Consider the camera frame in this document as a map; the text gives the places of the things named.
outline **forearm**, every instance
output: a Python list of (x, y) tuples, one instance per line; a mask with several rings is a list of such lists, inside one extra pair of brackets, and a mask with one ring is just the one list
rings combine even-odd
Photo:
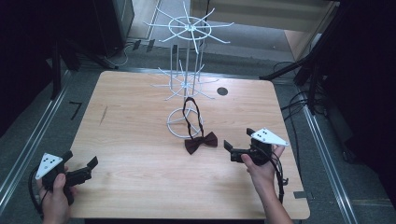
[(275, 189), (264, 189), (259, 193), (259, 195), (269, 223), (292, 223), (289, 214), (276, 197)]

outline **gray floor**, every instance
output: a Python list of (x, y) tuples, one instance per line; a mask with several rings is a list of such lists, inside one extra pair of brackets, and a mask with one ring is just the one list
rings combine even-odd
[[(230, 31), (229, 37), (235, 37), (234, 31)], [(285, 42), (280, 43), (282, 42), (281, 38), (277, 39), (281, 46), (287, 46)], [(246, 42), (245, 38), (239, 40), (239, 43), (244, 42)], [(273, 43), (266, 43), (266, 45), (268, 47), (273, 45)], [(291, 55), (290, 51), (282, 49), (280, 50), (282, 52), (279, 52), (280, 56), (273, 56), (272, 51), (266, 51), (260, 58), (255, 58), (253, 56), (254, 50), (249, 51), (250, 47), (247, 48), (247, 46), (242, 44), (237, 47), (244, 48), (244, 53), (238, 55), (239, 52), (242, 52), (241, 50), (232, 50), (230, 53), (222, 49), (208, 52), (204, 57), (204, 75), (257, 79), (258, 76), (271, 74), (274, 69), (277, 70), (287, 65), (287, 63), (282, 63), (274, 67), (278, 62), (289, 61), (290, 58), (286, 54)], [(147, 52), (147, 47), (143, 45), (137, 50), (128, 48), (125, 52), (129, 60), (125, 65), (120, 66), (121, 71), (139, 72), (142, 71), (139, 68), (145, 68), (153, 69), (149, 71), (158, 73), (158, 67), (169, 69), (169, 49), (166, 46), (156, 46), (152, 51)], [(54, 113), (54, 117), (49, 123), (48, 129), (44, 132), (41, 141), (37, 144), (35, 152), (29, 158), (30, 161), (27, 162), (26, 169), (22, 170), (21, 180), (16, 188), (11, 190), (13, 193), (9, 201), (1, 203), (2, 207), (4, 206), (4, 210), (0, 216), (0, 223), (40, 223), (40, 219), (35, 213), (28, 196), (27, 177), (33, 167), (38, 164), (44, 152), (61, 155), (70, 148), (97, 78), (104, 71), (104, 69), (85, 57), (80, 59), (82, 67), (78, 72), (70, 73), (70, 81), (68, 88), (65, 90), (64, 98), (58, 110)], [(109, 60), (114, 63), (123, 63), (125, 62), (125, 57), (120, 53)], [(274, 80), (276, 94), (281, 106), (288, 105), (290, 99), (299, 91), (291, 82), (293, 76), (294, 73), (290, 72)], [(28, 142), (29, 136), (50, 103), (50, 91), (51, 85), (35, 98), (35, 101), (19, 116), (18, 120), (0, 139), (1, 182), (7, 180), (7, 175), (10, 173), (13, 164), (19, 155), (23, 154), (23, 147)], [(81, 109), (73, 120), (71, 118), (76, 112), (76, 106), (71, 105), (70, 101), (82, 103)], [(285, 110), (283, 112), (284, 118), (288, 114), (289, 112)], [(352, 203), (356, 219), (360, 223), (396, 223), (395, 210), (391, 206), (376, 174), (363, 164), (348, 164), (344, 162), (340, 143), (335, 137), (330, 122), (321, 115), (317, 115), (316, 120), (326, 140), (334, 167)], [(296, 138), (294, 137), (296, 133), (298, 148), (300, 149), (304, 189), (309, 195), (312, 195), (312, 198), (308, 200), (311, 216), (309, 219), (303, 220), (303, 223), (345, 222), (304, 112), (301, 111), (294, 115), (293, 122), (295, 131), (291, 126), (290, 119), (286, 121), (291, 146), (296, 155), (297, 146)], [(4, 194), (3, 191), (4, 189), (0, 190), (1, 196)], [(83, 220), (73, 219), (71, 223), (83, 223)]]

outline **wooden table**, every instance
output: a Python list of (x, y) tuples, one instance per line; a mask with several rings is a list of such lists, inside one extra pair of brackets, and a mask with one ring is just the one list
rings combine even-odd
[[(216, 80), (202, 77), (201, 80)], [(172, 135), (166, 121), (183, 106), (173, 97), (165, 75), (104, 72), (78, 129), (67, 163), (70, 170), (85, 167), (97, 156), (92, 179), (78, 186), (73, 217), (83, 218), (265, 218), (260, 199), (245, 164), (230, 161), (223, 147), (248, 148), (246, 128), (268, 128), (289, 141), (271, 82), (221, 78), (202, 86), (194, 97), (204, 120), (205, 133), (214, 132), (218, 147), (201, 146), (190, 155), (184, 140)], [(217, 94), (219, 87), (228, 94)], [(187, 134), (185, 122), (179, 124)], [(309, 217), (306, 199), (290, 147), (282, 158), (284, 206), (293, 219)]]

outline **bow tie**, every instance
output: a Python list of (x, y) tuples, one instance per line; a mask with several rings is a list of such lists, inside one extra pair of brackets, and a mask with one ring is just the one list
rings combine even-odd
[[(201, 137), (193, 138), (191, 135), (191, 124), (190, 124), (189, 120), (187, 119), (186, 114), (184, 113), (184, 110), (186, 109), (186, 103), (188, 101), (192, 101), (195, 104), (195, 107), (197, 108), (199, 128), (202, 133)], [(216, 137), (216, 135), (213, 132), (209, 133), (207, 136), (204, 136), (204, 127), (200, 120), (201, 116), (200, 116), (199, 108), (198, 108), (198, 105), (195, 103), (195, 100), (191, 97), (187, 97), (186, 101), (184, 102), (183, 116), (187, 121), (187, 127), (189, 128), (189, 136), (191, 138), (191, 139), (184, 140), (184, 145), (186, 146), (186, 149), (190, 153), (190, 155), (192, 155), (192, 153), (194, 153), (201, 144), (205, 144), (210, 147), (218, 146), (218, 138)]]

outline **dark fabric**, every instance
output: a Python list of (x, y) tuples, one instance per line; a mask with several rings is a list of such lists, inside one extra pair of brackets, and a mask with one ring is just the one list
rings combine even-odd
[[(200, 130), (202, 133), (202, 136), (200, 136), (200, 137), (193, 138), (191, 135), (191, 124), (190, 124), (189, 120), (187, 119), (186, 114), (184, 112), (186, 110), (186, 103), (188, 101), (192, 101), (195, 104), (195, 107), (197, 109), (199, 127), (200, 127)], [(216, 135), (213, 132), (209, 133), (207, 136), (204, 136), (204, 126), (202, 125), (201, 120), (200, 120), (201, 113), (199, 111), (198, 105), (195, 103), (195, 100), (191, 97), (187, 97), (186, 100), (184, 101), (183, 116), (184, 116), (185, 120), (187, 121), (187, 127), (189, 129), (189, 136), (191, 138), (191, 139), (186, 139), (184, 141), (184, 145), (186, 146), (186, 149), (190, 153), (190, 155), (192, 155), (192, 153), (194, 153), (201, 144), (205, 144), (210, 147), (218, 146), (218, 138), (216, 137)]]

